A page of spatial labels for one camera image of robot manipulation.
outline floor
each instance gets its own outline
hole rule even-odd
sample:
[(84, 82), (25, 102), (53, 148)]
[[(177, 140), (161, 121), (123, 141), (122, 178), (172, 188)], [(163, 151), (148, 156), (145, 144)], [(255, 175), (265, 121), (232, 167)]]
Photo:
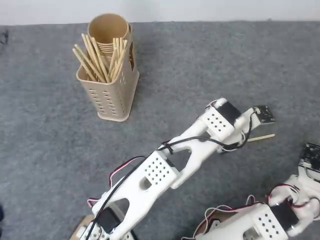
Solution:
[[(213, 154), (134, 228), (140, 240), (190, 236), (208, 207), (263, 200), (320, 144), (319, 22), (133, 23), (140, 80), (126, 122), (101, 120), (75, 72), (86, 24), (10, 26), (0, 48), (0, 202), (4, 240), (68, 239), (109, 173), (180, 135), (211, 100), (268, 105), (276, 137)], [(174, 159), (183, 162), (182, 157)], [(128, 166), (115, 176), (118, 180)], [(315, 222), (296, 240), (318, 240)]]

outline white 3d-printed bracket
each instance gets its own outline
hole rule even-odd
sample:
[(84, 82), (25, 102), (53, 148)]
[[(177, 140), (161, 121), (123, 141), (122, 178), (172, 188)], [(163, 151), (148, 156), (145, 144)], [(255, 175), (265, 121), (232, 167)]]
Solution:
[[(217, 110), (227, 100), (220, 98), (215, 101), (214, 107), (210, 107), (201, 115), (184, 133), (174, 137), (168, 143), (173, 143), (191, 137), (200, 137), (205, 132), (210, 138), (228, 144), (237, 143), (241, 140), (241, 132), (247, 133), (249, 129), (250, 116), (254, 112), (250, 108), (247, 112), (238, 117), (232, 125)], [(252, 116), (252, 129), (261, 123)], [(213, 152), (220, 149), (220, 146), (211, 141), (199, 141), (192, 139), (173, 145), (173, 153), (190, 150), (191, 155), (186, 166), (180, 172), (167, 161), (170, 156), (168, 149), (154, 151), (144, 162), (121, 184), (114, 195), (110, 198), (105, 208), (121, 199), (129, 201), (129, 208), (124, 220), (113, 232), (110, 233), (110, 240), (119, 240), (128, 233), (148, 213), (157, 198), (168, 188), (176, 189), (184, 183), (201, 166)], [(103, 203), (113, 190), (105, 192), (101, 199), (93, 206), (92, 212), (96, 216)]]

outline paper cup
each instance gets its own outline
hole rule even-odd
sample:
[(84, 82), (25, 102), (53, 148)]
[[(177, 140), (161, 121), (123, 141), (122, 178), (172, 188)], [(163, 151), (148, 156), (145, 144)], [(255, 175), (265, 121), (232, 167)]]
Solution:
[(99, 47), (112, 47), (113, 38), (124, 38), (129, 33), (127, 21), (116, 14), (106, 13), (95, 17), (88, 25), (88, 35), (94, 37)]

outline beige plastic holder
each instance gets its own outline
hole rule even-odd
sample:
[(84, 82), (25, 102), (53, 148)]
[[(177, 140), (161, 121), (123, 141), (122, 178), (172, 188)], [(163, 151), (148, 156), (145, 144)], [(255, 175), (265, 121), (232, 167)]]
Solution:
[(130, 115), (139, 79), (131, 38), (126, 47), (123, 64), (111, 83), (89, 81), (89, 76), (82, 66), (76, 72), (76, 78), (81, 82), (101, 119), (125, 121)]

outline white robotic arm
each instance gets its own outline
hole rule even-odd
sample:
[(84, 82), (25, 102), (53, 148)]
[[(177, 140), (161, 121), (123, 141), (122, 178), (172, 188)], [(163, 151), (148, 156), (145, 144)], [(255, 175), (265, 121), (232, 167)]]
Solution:
[(245, 207), (222, 223), (212, 225), (196, 240), (287, 240), (320, 220), (320, 146), (307, 143), (292, 175), (275, 186), (267, 203)]
[[(105, 238), (101, 234), (92, 234), (101, 229), (94, 222), (95, 226), (87, 227), (80, 240), (119, 240), (145, 217), (158, 197), (168, 188), (178, 188), (213, 152), (241, 147), (246, 143), (251, 130), (274, 121), (266, 106), (253, 107), (241, 114), (225, 98), (211, 102), (205, 113), (184, 133), (152, 152), (129, 176), (123, 177), (105, 192), (92, 207), (97, 217), (115, 201), (127, 199), (129, 208), (123, 221), (111, 232), (104, 232)], [(202, 137), (204, 133), (208, 133), (210, 138)], [(184, 169), (178, 171), (169, 157), (186, 149), (191, 151), (191, 155)]]

